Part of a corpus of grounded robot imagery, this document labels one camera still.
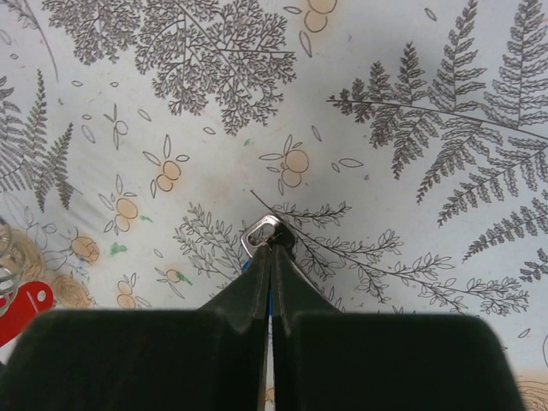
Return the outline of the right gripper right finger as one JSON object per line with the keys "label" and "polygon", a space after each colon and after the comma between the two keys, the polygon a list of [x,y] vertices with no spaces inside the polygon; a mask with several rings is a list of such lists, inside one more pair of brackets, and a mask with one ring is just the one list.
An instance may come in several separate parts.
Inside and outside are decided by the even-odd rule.
{"label": "right gripper right finger", "polygon": [[342,313],[271,250],[279,410],[521,410],[486,322],[467,315]]}

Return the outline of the blue tag key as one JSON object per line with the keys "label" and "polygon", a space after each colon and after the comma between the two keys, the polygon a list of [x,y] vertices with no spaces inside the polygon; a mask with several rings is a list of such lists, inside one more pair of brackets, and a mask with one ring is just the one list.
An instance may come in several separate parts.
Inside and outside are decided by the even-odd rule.
{"label": "blue tag key", "polygon": [[238,315],[242,323],[265,323],[268,318],[290,324],[296,306],[290,301],[301,280],[295,264],[296,238],[277,215],[266,214],[241,235],[248,256],[235,283]]}

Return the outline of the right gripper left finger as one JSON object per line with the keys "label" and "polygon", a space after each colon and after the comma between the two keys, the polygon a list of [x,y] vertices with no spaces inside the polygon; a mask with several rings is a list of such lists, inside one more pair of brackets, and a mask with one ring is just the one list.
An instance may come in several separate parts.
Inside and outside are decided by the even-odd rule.
{"label": "right gripper left finger", "polygon": [[196,310],[52,310],[1,372],[4,410],[261,410],[268,247]]}

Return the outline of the metal disc keyring holder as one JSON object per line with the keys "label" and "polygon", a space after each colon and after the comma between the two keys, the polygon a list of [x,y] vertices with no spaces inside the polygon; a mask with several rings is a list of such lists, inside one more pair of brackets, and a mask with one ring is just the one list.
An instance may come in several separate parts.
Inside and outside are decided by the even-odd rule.
{"label": "metal disc keyring holder", "polygon": [[14,302],[27,269],[27,254],[15,238],[15,232],[1,218],[1,314]]}

